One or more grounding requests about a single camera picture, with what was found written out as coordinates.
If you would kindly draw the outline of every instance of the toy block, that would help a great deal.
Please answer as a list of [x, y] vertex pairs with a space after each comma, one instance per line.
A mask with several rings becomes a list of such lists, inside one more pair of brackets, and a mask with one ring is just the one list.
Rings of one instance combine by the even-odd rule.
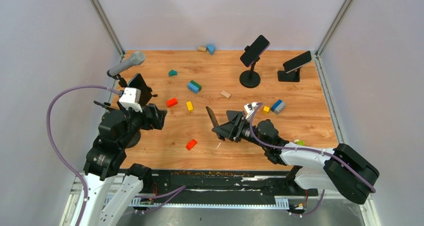
[[264, 114], [268, 114], [268, 112], [270, 112], [270, 108], [269, 107], [267, 107], [267, 106], [264, 106], [263, 107], [263, 111], [262, 111]]
[[207, 45], [206, 49], [209, 52], [209, 54], [211, 54], [211, 55], [213, 55], [215, 53], [215, 46], [214, 45]]
[[178, 75], [178, 73], [177, 73], [177, 71], [176, 71], [176, 70], [170, 70], [170, 71], [168, 72], [168, 76], [170, 76], [170, 77], [172, 77], [172, 76], [176, 76], [176, 75]]
[[202, 90], [202, 86], [201, 86], [201, 85], [199, 85], [197, 82], [195, 82], [195, 81], [191, 80], [191, 81], [190, 81], [190, 83], [191, 83], [191, 84], [193, 84], [193, 85], [195, 85], [197, 88], [199, 88], [199, 91], [201, 91], [201, 90]]
[[197, 47], [197, 50], [200, 52], [206, 52], [206, 47]]
[[231, 94], [226, 92], [226, 91], [222, 91], [221, 95], [225, 96], [227, 99], [230, 98]]
[[187, 146], [185, 146], [185, 148], [187, 148], [190, 151], [190, 149], [192, 149], [196, 144], [197, 144], [196, 140], [193, 139], [187, 143]]
[[278, 100], [272, 107], [271, 111], [275, 114], [279, 114], [281, 110], [286, 106], [286, 104], [282, 100]]
[[191, 82], [188, 83], [187, 87], [190, 91], [194, 92], [195, 94], [199, 93], [200, 91], [198, 87], [193, 85]]
[[172, 99], [168, 100], [166, 102], [166, 104], [168, 105], [168, 107], [172, 107], [172, 106], [175, 106], [176, 104], [178, 104], [178, 102], [177, 102], [176, 98], [172, 98]]
[[303, 140], [296, 139], [293, 142], [297, 145], [300, 145], [300, 146], [306, 146], [305, 141], [303, 141]]
[[191, 112], [193, 110], [193, 103], [192, 102], [186, 102], [187, 104], [187, 109], [189, 112]]

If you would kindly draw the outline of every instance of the blue triangular block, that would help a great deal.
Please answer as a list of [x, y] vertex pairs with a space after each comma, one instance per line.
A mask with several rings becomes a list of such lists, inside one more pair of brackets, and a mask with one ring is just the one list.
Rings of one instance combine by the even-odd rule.
[[168, 72], [168, 76], [176, 76], [176, 75], [178, 75], [178, 73], [177, 73], [177, 71], [176, 70], [170, 70], [169, 72]]
[[213, 55], [215, 53], [215, 46], [214, 45], [207, 45], [206, 50]]

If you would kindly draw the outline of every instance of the red block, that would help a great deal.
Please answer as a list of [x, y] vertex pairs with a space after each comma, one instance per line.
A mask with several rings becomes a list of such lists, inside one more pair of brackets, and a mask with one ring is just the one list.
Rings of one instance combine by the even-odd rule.
[[187, 143], [187, 146], [185, 146], [185, 148], [187, 148], [188, 150], [192, 149], [195, 145], [197, 144], [196, 140], [191, 140], [190, 142]]
[[177, 102], [177, 99], [176, 99], [176, 98], [172, 98], [171, 100], [168, 100], [168, 101], [166, 102], [166, 104], [168, 104], [168, 107], [175, 106], [177, 103], [178, 103], [178, 102]]

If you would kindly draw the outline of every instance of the microphone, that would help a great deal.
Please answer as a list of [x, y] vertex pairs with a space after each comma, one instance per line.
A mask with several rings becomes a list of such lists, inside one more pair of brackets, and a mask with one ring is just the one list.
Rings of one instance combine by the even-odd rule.
[[145, 60], [146, 56], [143, 52], [134, 52], [128, 59], [108, 70], [107, 75], [114, 77], [130, 67], [141, 65]]

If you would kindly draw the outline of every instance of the yellow block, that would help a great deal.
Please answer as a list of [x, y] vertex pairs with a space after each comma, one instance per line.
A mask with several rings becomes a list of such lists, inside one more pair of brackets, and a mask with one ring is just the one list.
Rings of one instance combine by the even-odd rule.
[[186, 104], [187, 104], [188, 111], [191, 112], [193, 110], [193, 104], [192, 104], [192, 102], [186, 102]]
[[262, 111], [264, 114], [268, 114], [268, 112], [270, 112], [270, 108], [269, 107], [267, 107], [267, 106], [264, 106], [263, 107], [263, 111]]

